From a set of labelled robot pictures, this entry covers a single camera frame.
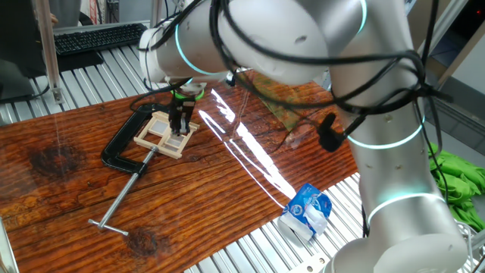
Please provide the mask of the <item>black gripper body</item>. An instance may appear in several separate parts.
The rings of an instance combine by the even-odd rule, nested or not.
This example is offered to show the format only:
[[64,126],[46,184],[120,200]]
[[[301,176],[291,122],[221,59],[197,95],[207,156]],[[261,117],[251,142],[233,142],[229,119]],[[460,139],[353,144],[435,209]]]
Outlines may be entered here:
[[171,117],[191,117],[195,108],[196,101],[191,99],[174,98],[169,104],[169,115]]

